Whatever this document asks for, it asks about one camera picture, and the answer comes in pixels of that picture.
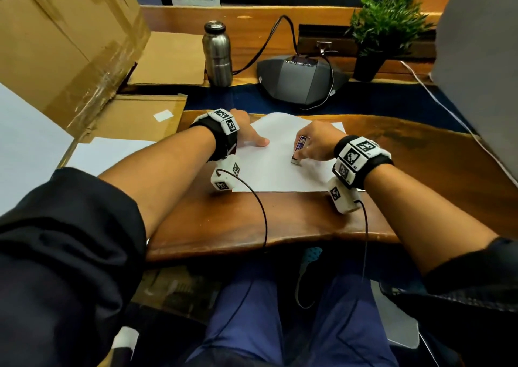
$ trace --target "gray wall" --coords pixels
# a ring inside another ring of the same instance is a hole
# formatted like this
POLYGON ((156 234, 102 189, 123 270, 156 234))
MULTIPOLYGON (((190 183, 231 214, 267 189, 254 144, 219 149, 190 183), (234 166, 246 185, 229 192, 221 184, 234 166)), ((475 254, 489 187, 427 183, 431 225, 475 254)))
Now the gray wall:
POLYGON ((450 0, 432 78, 518 176, 518 0, 450 0))

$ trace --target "green plant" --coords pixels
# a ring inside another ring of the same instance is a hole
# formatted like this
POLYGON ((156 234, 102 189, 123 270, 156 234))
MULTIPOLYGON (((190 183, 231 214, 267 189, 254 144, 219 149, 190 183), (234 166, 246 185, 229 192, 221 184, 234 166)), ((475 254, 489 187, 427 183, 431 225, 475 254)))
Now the green plant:
POLYGON ((413 0, 362 0, 363 7, 354 10, 351 28, 360 56, 404 54, 410 43, 429 30, 427 15, 413 0))

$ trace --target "dark blue fabric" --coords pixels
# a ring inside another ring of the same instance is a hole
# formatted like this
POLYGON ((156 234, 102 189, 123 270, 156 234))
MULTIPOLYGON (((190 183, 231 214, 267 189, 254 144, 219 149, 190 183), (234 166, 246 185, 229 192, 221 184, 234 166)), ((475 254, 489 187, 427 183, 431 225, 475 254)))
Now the dark blue fabric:
MULTIPOLYGON (((435 86, 429 86, 439 101, 467 124, 454 104, 435 86)), ((185 110, 237 108, 249 113, 285 112, 292 115, 378 115, 466 132, 419 84, 347 82, 327 103, 311 111, 268 97, 259 84, 219 89, 179 86, 188 95, 185 110)))
MULTIPOLYGON (((397 367, 379 316, 370 280, 361 281, 362 263, 345 260, 325 287, 316 313, 307 367, 397 367)), ((277 285, 267 259, 249 261, 220 293, 204 344, 189 360, 210 347, 229 349, 246 358, 283 365, 282 327, 277 285), (243 300, 229 325, 215 340, 243 300)))

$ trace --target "stainless steel water bottle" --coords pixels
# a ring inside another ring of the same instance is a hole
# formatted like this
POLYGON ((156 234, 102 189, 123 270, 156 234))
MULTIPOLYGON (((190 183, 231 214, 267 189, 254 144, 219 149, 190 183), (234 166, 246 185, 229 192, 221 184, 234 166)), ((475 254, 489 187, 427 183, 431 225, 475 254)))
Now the stainless steel water bottle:
POLYGON ((213 86, 228 87, 232 84, 232 60, 230 59, 230 38, 226 27, 218 21, 205 24, 203 51, 209 82, 213 86))

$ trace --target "blue carpet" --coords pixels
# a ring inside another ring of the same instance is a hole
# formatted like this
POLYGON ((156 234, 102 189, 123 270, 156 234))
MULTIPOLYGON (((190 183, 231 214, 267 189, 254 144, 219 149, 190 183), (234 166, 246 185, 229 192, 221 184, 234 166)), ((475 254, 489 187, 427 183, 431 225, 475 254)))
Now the blue carpet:
MULTIPOLYGON (((441 90, 434 86, 430 86, 430 90, 469 126, 441 90)), ((292 115, 378 115, 466 132, 419 84, 348 82, 324 106, 307 112, 289 103, 269 98, 258 84, 225 89, 182 86, 178 87, 178 92, 188 95, 185 110, 237 108, 260 114, 285 112, 292 115)))

